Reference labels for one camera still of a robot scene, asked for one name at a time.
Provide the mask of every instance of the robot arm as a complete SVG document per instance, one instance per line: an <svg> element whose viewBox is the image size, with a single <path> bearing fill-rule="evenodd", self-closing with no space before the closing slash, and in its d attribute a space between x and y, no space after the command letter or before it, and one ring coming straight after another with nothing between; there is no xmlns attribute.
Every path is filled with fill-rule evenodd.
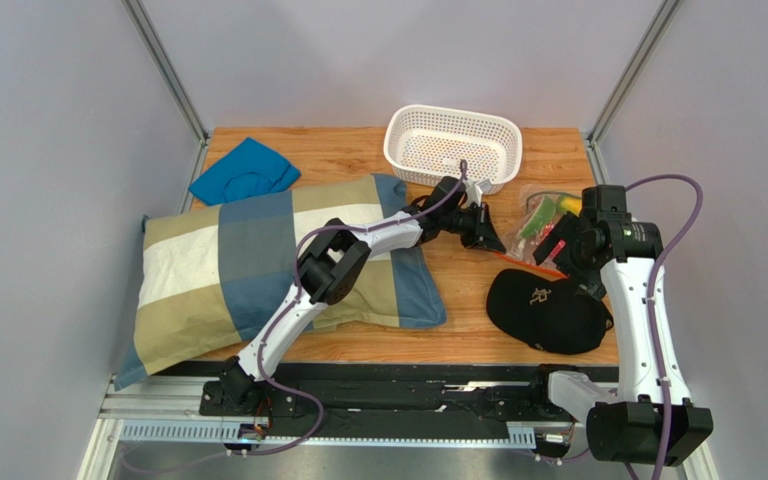
<svg viewBox="0 0 768 480"><path fill-rule="evenodd" d="M361 254L362 260L354 261L354 265L358 266L355 268L351 268L352 266L348 265L347 262L351 260L346 257L345 253L343 255L343 259L345 260L341 260L340 262L334 262L333 257L331 257L329 244L333 243L343 232L334 233L328 237L326 237L326 235L330 232L321 234L311 242L310 247L308 247L304 255L302 255L300 259L302 264L299 270L302 272L302 275L303 273L307 273L304 272L305 267L303 262L308 262L308 265L313 265L314 262L324 263L326 265L334 262L335 268L332 270L335 270L337 266L343 264L343 271L353 273L352 270L356 269L357 274L359 275L360 268L363 267L363 263L365 263L367 258L374 258L398 248L410 248L417 244L423 230L422 227L420 227L419 221L412 220L410 217L411 215L406 212L398 212L396 215L384 220L357 226L359 229L366 230L369 233L355 233L352 235L345 232L345 234L347 234L346 236L350 237L348 240L358 242L355 245L360 244L359 246L363 250L363 253ZM385 222L391 222L394 219L404 220L404 223L400 221L395 225L385 226L378 230L375 229L376 226ZM253 382L263 381L263 373L268 376L273 375L281 358L283 358L283 355L289 349L290 345L295 342L295 339L301 335L304 328L307 327L317 315L322 313L328 305L333 305L342 300L342 297L345 296L344 294L348 294L351 290L351 286L356 279L357 275L346 275L342 278L337 278L331 282L333 284L331 288L336 292L336 295L317 298L317 301L313 300L313 297L311 297L311 293L309 293L307 288L301 289L300 296L297 296L295 288L290 288L286 298L281 302L281 306L266 323L266 327L260 330L259 335L257 335L257 337L237 355L239 357L239 366L242 367L242 370L252 377ZM312 282L305 282L305 278L302 277L302 284L304 283L310 285ZM264 343L264 338L267 334L269 335L268 341L265 342L265 346L260 354L260 346ZM262 356L264 372L261 372L257 366L258 355Z"/></svg>
<svg viewBox="0 0 768 480"><path fill-rule="evenodd" d="M490 209L481 202L487 187L487 182L465 185L444 177L430 195L389 218L351 226L330 220L297 259L300 285L290 286L257 337L225 362L219 381L204 386L201 412L228 408L244 414L256 408L261 398L257 384L274 374L286 351L317 315L345 298L370 258L421 245L437 238L441 230L460 235L466 248L505 252ZM461 208L462 203L469 206Z"/></svg>
<svg viewBox="0 0 768 480"><path fill-rule="evenodd" d="M670 409L665 465L678 465L712 433L713 424L709 409L693 405L679 370L665 311L663 268L648 288L663 250L659 229L633 221L624 187L600 185L583 191L580 216L566 214L535 250L535 260L542 263L562 241L554 259L559 270L578 282L583 294L598 300L609 295L620 377L615 395L579 372L559 369L546 379L548 401L585 423L596 459L651 465L657 462L663 419ZM648 321L649 303L655 307L653 323Z"/></svg>

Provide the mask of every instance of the wooden tabletop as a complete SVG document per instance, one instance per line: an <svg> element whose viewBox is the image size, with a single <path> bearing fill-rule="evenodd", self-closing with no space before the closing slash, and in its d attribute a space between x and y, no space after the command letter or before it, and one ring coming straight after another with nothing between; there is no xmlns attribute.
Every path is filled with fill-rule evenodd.
<svg viewBox="0 0 768 480"><path fill-rule="evenodd" d="M578 185L594 178L576 129L530 129L523 132L520 173L496 195L485 197L497 233L505 233L520 217L520 190L530 183ZM301 170L292 188L354 180L372 172L392 173L384 158L384 128L218 128L204 170L245 138L252 137L284 155ZM431 191L408 184L408 201ZM195 200L192 208L203 208ZM448 313L444 325L428 330L387 328L360 322L334 331L302 335L284 360L293 362L392 362L438 364L577 365L618 363L614 330L600 348L582 355L556 355L529 348L498 330L485 313L488 289L500 270L517 268L490 252L464 249L456 235L440 235L422 246L431 275ZM224 360L244 344L201 358Z"/></svg>

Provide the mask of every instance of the plaid pillow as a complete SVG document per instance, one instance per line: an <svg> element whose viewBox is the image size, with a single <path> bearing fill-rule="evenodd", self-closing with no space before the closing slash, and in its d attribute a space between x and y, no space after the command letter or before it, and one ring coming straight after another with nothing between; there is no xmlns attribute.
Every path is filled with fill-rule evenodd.
<svg viewBox="0 0 768 480"><path fill-rule="evenodd" d="M301 237L335 217L360 224L393 215L405 191L401 180L373 174L149 220L135 334L116 388L254 338L292 284ZM401 328L446 321L419 248L370 259L354 290L308 329L352 320Z"/></svg>

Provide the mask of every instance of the plastic basket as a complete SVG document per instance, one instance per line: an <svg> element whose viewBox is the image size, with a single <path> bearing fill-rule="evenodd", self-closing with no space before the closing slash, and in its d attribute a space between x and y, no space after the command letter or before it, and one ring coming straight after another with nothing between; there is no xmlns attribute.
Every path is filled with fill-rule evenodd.
<svg viewBox="0 0 768 480"><path fill-rule="evenodd" d="M384 156L397 177L430 186L446 175L459 177L458 164L467 160L467 179L490 180L493 194L520 171L523 136L501 117L409 105L390 120Z"/></svg>

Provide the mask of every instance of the blue cloth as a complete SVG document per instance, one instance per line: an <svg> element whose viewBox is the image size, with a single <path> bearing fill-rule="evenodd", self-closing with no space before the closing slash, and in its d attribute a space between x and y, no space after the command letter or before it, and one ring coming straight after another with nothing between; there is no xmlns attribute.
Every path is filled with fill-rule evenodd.
<svg viewBox="0 0 768 480"><path fill-rule="evenodd" d="M249 137L195 180L189 191L207 205L218 205L282 192L300 176L281 154Z"/></svg>

